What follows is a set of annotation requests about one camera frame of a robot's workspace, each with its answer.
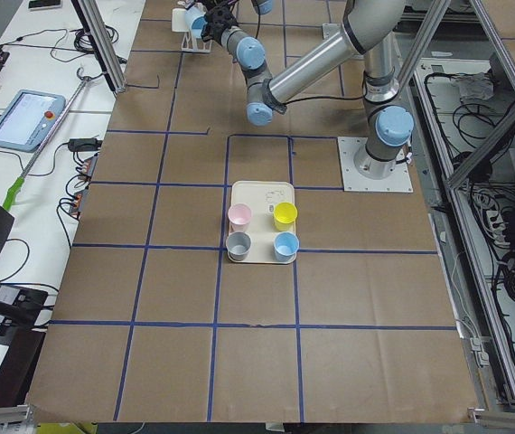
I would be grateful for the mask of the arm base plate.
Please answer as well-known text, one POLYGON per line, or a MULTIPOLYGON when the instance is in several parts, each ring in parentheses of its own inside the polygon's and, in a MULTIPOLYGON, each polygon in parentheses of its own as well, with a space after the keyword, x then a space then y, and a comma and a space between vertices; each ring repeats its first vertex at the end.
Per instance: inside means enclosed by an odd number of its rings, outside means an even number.
POLYGON ((366 137, 337 137, 343 190, 347 193, 413 193, 402 149, 388 162, 373 159, 366 137))
POLYGON ((343 31, 341 24, 323 24, 323 45, 330 47, 343 42, 343 31))

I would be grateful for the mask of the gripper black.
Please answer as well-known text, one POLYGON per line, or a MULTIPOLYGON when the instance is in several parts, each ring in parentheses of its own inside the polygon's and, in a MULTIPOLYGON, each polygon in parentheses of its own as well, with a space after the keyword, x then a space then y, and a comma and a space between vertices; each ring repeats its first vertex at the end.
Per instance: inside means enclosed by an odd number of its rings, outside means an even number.
POLYGON ((206 24, 201 30, 201 39, 204 42, 221 43, 222 35, 238 25, 238 21, 228 5, 215 6, 204 15, 204 19, 206 24))

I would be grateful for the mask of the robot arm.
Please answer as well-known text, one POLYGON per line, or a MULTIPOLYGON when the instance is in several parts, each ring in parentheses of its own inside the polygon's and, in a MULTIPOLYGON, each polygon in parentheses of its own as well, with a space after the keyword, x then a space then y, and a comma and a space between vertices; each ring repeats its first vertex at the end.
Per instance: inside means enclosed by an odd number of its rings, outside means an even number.
POLYGON ((251 4, 258 15, 269 14, 274 7, 273 0, 251 0, 251 4))
POLYGON ((237 61, 247 88, 246 116, 256 127, 271 123, 276 112, 284 114, 296 95, 354 55, 367 55, 382 46, 405 8, 403 1, 348 1, 336 33, 273 74, 261 41, 239 27, 229 1, 201 4, 206 9, 201 38, 217 42, 237 61))

